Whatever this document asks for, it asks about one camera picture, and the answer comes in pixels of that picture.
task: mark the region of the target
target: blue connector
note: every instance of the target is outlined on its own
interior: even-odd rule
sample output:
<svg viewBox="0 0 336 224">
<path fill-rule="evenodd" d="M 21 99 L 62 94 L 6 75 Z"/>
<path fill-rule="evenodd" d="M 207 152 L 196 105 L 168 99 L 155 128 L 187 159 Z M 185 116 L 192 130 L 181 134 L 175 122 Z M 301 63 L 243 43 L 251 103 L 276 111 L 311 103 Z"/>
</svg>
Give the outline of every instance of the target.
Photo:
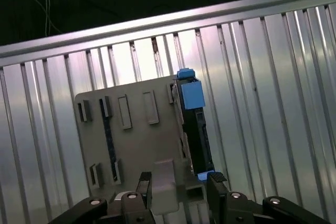
<svg viewBox="0 0 336 224">
<path fill-rule="evenodd" d="M 205 106 L 203 89 L 200 81 L 182 84 L 181 89 L 186 110 L 202 108 Z"/>
<path fill-rule="evenodd" d="M 182 68 L 177 72 L 177 78 L 179 80 L 190 78 L 190 77 L 195 77 L 194 69 Z"/>
<path fill-rule="evenodd" d="M 208 173 L 213 173 L 213 172 L 214 172 L 214 170 L 208 170 L 207 172 L 197 174 L 198 180 L 200 180 L 200 181 L 207 180 Z"/>
</svg>

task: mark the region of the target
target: corrugated metal wall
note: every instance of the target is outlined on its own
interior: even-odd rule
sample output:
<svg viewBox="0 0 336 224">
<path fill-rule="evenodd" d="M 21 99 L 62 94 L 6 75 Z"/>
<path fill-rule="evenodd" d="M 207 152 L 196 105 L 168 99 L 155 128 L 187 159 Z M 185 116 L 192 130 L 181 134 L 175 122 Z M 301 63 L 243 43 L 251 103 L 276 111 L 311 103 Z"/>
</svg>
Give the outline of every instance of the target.
<svg viewBox="0 0 336 224">
<path fill-rule="evenodd" d="M 184 67 L 202 81 L 231 190 L 280 195 L 336 223 L 335 26 L 332 4 L 4 66 L 0 223 L 46 223 L 88 196 L 76 94 Z"/>
</svg>

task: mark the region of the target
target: metal frame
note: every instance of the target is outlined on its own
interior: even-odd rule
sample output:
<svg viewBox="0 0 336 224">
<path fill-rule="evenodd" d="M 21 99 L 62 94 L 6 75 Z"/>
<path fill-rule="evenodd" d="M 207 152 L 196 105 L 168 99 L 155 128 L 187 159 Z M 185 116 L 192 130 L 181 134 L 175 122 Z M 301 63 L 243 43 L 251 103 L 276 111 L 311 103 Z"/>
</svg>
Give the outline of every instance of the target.
<svg viewBox="0 0 336 224">
<path fill-rule="evenodd" d="M 46 223 L 88 196 L 78 93 L 185 67 L 227 187 L 336 222 L 334 2 L 244 0 L 0 47 L 0 224 Z"/>
<path fill-rule="evenodd" d="M 0 47 L 0 67 L 178 31 L 325 5 L 335 0 L 242 0 Z"/>
</svg>

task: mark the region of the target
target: metal screw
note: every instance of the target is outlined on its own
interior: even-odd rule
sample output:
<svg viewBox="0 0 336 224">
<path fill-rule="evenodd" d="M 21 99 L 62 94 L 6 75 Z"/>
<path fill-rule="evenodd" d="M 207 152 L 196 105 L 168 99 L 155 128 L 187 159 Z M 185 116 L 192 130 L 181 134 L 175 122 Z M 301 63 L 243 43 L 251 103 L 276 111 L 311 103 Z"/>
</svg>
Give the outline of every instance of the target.
<svg viewBox="0 0 336 224">
<path fill-rule="evenodd" d="M 100 199 L 95 199 L 90 202 L 91 205 L 98 205 L 100 203 Z"/>
<path fill-rule="evenodd" d="M 134 199 L 137 197 L 136 194 L 128 194 L 127 197 L 129 197 L 130 199 Z"/>
<path fill-rule="evenodd" d="M 273 204 L 275 204 L 275 205 L 278 205 L 278 204 L 280 204 L 280 200 L 278 200 L 278 199 L 271 199 L 270 200 Z"/>
<path fill-rule="evenodd" d="M 231 196 L 234 197 L 235 199 L 238 199 L 240 197 L 240 194 L 239 193 L 232 193 Z"/>
</svg>

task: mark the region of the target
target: blue cap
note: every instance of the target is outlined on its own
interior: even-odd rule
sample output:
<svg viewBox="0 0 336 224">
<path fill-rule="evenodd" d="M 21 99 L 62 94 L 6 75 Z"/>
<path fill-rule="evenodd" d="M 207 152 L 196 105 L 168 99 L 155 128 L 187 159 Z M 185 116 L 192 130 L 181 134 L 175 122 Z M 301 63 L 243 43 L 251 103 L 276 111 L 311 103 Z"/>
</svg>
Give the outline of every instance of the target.
<svg viewBox="0 0 336 224">
<path fill-rule="evenodd" d="M 186 79 L 186 78 L 189 78 L 189 77 L 195 77 L 194 69 L 182 68 L 177 72 L 177 78 L 179 80 Z"/>
</svg>

